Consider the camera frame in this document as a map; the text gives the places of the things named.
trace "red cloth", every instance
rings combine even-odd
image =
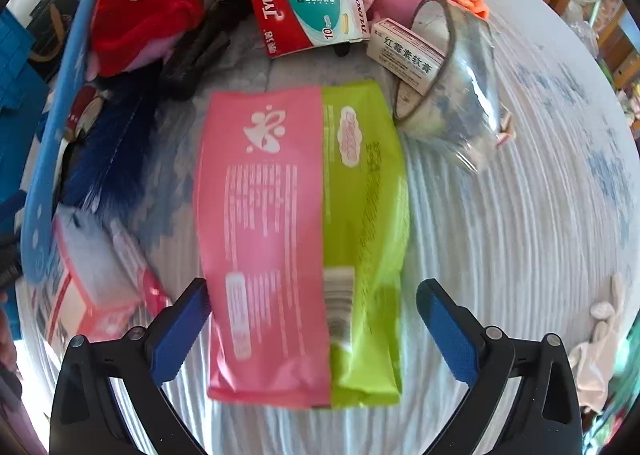
[[[103,77],[121,73],[151,40],[196,28],[204,0],[97,0],[91,44]]]

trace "pink package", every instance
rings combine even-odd
[[[320,88],[215,93],[194,208],[212,307],[209,397],[328,406]]]
[[[52,228],[58,255],[38,291],[37,325],[62,359],[77,334],[92,342],[121,337],[142,299],[95,215],[59,205]]]

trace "pink wet wipes package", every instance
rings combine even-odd
[[[211,99],[194,208],[213,399],[330,404],[322,134],[320,88]]]

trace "white fabric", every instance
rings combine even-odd
[[[578,343],[569,353],[574,372],[578,404],[598,413],[609,395],[609,380],[613,375],[616,352],[620,344],[620,318],[625,307],[625,286],[619,274],[611,277],[613,304],[608,300],[591,306],[596,323],[591,341]]]
[[[606,297],[610,276],[620,272],[627,284],[622,334],[628,330],[639,307],[640,161],[623,112],[588,51],[541,0],[486,2],[501,97],[518,138],[481,177],[402,138],[412,234],[402,279],[401,404],[293,412],[210,401],[206,328],[164,389],[208,453],[422,453],[465,392],[415,310],[424,278],[437,278],[482,324],[524,339],[555,332],[571,348],[589,338],[590,306]],[[200,274],[191,192],[210,94],[363,78],[376,79],[391,101],[394,81],[363,45],[344,59],[326,48],[270,61],[255,23],[247,21],[204,89],[163,108],[146,197],[130,229],[172,297]],[[30,323],[23,297],[20,311]],[[34,358],[42,356],[33,328],[24,333]],[[54,371],[44,361],[43,371],[52,392]],[[507,394],[514,395],[514,385]],[[497,438],[508,403],[498,407],[479,453]],[[126,416],[133,424],[128,409]]]

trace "bell logo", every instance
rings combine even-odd
[[[248,154],[254,152],[255,148],[268,154],[277,154],[280,151],[280,143],[277,138],[284,136],[285,128],[282,125],[287,113],[285,111],[274,111],[273,105],[267,105],[267,111],[254,112],[251,115],[253,127],[244,127],[244,135],[251,142],[246,147]]]

